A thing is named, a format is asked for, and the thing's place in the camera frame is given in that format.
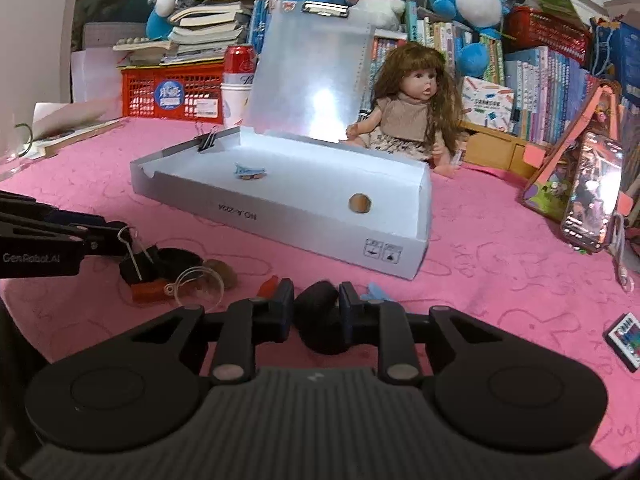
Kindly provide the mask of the grey cardboard box tray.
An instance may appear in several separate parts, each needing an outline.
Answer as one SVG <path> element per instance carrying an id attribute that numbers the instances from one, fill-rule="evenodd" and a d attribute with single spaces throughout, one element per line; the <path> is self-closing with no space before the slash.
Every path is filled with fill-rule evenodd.
<path id="1" fill-rule="evenodd" d="M 259 180 L 235 164 L 264 168 Z M 130 164 L 139 195 L 285 245 L 412 280 L 432 223 L 431 173 L 423 162 L 347 144 L 236 127 L 198 151 L 193 139 Z M 371 210 L 349 209 L 352 194 Z"/>

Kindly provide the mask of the red soda can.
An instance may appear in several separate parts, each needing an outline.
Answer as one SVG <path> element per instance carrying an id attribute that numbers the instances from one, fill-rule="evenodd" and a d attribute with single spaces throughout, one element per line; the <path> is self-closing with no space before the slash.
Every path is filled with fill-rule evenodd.
<path id="1" fill-rule="evenodd" d="M 257 54 L 250 44 L 234 44 L 224 52 L 224 83 L 252 84 L 257 64 Z"/>

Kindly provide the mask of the binder clip on box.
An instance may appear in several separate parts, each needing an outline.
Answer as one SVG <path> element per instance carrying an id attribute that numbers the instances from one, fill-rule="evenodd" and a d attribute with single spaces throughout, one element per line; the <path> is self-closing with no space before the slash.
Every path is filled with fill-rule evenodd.
<path id="1" fill-rule="evenodd" d="M 204 152 L 211 148 L 216 141 L 218 134 L 218 126 L 215 124 L 204 124 L 204 122 L 196 122 L 196 137 L 198 141 L 198 151 Z"/>

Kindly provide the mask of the blue plush toy left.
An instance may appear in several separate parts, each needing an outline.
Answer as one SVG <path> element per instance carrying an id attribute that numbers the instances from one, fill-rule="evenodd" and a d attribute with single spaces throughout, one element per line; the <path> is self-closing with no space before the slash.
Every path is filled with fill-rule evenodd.
<path id="1" fill-rule="evenodd" d="M 146 22 L 146 38 L 151 41 L 167 40 L 172 31 L 170 18 L 178 11 L 192 6 L 193 0 L 148 0 L 152 12 Z"/>

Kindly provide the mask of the clear plastic round lid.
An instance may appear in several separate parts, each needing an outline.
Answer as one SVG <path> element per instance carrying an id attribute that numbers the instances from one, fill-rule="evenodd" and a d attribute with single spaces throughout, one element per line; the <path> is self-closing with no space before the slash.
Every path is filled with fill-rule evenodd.
<path id="1" fill-rule="evenodd" d="M 204 309 L 220 306 L 225 291 L 221 276 L 208 266 L 187 268 L 163 289 L 178 307 L 200 306 Z"/>

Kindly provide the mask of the small blue hair clip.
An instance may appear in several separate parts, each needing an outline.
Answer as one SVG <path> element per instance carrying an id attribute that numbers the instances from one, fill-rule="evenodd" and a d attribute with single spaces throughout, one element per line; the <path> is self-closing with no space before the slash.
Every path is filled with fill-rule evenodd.
<path id="1" fill-rule="evenodd" d="M 264 168 L 250 168 L 240 164 L 235 164 L 234 176 L 240 180 L 259 180 L 267 175 Z"/>

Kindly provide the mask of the brown walnut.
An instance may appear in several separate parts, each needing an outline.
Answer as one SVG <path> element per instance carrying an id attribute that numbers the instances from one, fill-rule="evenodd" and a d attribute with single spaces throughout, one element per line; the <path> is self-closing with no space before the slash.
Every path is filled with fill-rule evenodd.
<path id="1" fill-rule="evenodd" d="M 232 290 L 238 287 L 238 276 L 236 275 L 235 270 L 232 269 L 232 266 L 229 266 L 228 263 L 217 259 L 208 259 L 205 260 L 203 264 L 206 268 L 212 269 L 220 276 L 224 283 L 225 290 Z"/>

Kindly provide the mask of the brown haired doll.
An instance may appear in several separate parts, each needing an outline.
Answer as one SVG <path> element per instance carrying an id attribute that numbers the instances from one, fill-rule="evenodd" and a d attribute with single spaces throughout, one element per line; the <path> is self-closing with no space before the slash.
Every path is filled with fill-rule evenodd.
<path id="1" fill-rule="evenodd" d="M 435 174 L 451 178 L 461 121 L 461 96 L 444 57 L 407 42 L 386 56 L 372 110 L 346 128 L 346 142 L 425 162 Z"/>

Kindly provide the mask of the brown nut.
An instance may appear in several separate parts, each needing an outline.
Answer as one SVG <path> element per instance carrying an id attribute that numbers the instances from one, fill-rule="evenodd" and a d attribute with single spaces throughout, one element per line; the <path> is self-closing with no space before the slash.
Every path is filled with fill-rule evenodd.
<path id="1" fill-rule="evenodd" d="M 349 209 L 355 214 L 367 214 L 371 210 L 370 197 L 363 193 L 355 193 L 349 197 Z"/>

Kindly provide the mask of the pink house phone stand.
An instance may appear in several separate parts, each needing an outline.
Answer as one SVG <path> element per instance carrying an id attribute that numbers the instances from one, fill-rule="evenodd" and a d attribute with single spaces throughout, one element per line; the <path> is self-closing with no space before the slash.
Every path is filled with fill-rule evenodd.
<path id="1" fill-rule="evenodd" d="M 618 82 L 598 79 L 553 146 L 545 150 L 533 144 L 526 146 L 523 160 L 537 170 L 523 188 L 521 202 L 525 207 L 562 221 L 578 167 L 582 135 L 594 132 L 620 142 L 624 117 L 621 95 Z"/>

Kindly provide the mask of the translucent clipboard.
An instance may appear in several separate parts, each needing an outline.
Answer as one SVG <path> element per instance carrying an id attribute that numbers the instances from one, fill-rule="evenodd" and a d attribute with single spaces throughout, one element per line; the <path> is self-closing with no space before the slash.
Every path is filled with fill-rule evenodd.
<path id="1" fill-rule="evenodd" d="M 328 142 L 356 122 L 373 27 L 356 8 L 279 0 L 270 15 L 243 125 Z"/>

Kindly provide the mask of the black round puck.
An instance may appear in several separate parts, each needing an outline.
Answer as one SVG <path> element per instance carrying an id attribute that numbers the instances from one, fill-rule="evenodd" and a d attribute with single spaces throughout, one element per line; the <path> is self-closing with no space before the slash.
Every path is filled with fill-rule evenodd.
<path id="1" fill-rule="evenodd" d="M 152 246 L 146 251 L 150 258 L 142 257 L 145 267 L 141 272 L 146 282 L 165 280 L 168 283 L 175 283 L 183 271 L 203 263 L 201 256 L 182 248 Z"/>

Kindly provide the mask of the large black binder clip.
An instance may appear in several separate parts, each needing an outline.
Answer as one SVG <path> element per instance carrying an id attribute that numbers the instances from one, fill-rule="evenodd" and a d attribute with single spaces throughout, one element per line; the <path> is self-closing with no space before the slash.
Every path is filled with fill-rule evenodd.
<path id="1" fill-rule="evenodd" d="M 127 285 L 151 283 L 160 277 L 156 245 L 144 246 L 138 230 L 133 226 L 121 228 L 117 239 L 126 248 L 126 255 L 119 263 L 119 275 Z"/>

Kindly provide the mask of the black oval stone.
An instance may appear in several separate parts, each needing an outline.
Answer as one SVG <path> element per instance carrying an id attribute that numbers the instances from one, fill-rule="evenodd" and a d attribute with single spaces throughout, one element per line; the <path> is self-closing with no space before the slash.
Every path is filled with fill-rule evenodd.
<path id="1" fill-rule="evenodd" d="M 324 356 L 337 356 L 348 349 L 339 296 L 331 282 L 320 281 L 303 290 L 292 307 L 292 323 L 300 339 Z"/>

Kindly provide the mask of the red plastic basket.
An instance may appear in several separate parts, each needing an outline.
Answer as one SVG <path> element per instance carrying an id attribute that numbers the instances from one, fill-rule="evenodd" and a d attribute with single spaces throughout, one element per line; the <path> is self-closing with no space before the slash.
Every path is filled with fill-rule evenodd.
<path id="1" fill-rule="evenodd" d="M 223 74 L 221 62 L 122 68 L 122 114 L 221 125 Z"/>

